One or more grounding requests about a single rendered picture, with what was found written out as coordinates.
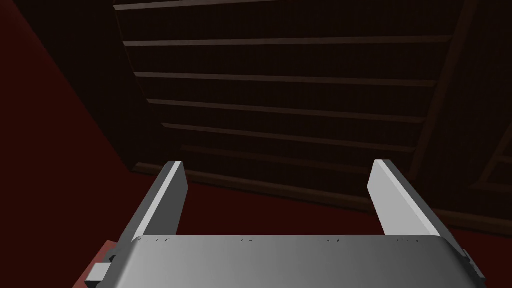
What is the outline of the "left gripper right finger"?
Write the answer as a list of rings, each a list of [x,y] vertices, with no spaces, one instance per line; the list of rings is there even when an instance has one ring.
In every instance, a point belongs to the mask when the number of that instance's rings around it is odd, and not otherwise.
[[[436,236],[459,244],[391,160],[373,162],[367,190],[385,235]]]

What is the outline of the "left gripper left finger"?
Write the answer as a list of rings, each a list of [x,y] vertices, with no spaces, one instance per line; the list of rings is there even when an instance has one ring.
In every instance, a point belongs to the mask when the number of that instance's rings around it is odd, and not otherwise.
[[[187,192],[183,162],[169,161],[136,209],[119,242],[130,243],[141,236],[175,235]]]

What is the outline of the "dark brown shelf unit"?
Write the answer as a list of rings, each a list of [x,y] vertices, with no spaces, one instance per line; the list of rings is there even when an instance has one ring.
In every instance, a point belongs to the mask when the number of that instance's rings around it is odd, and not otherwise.
[[[157,123],[199,182],[367,197],[419,176],[479,0],[115,0]]]

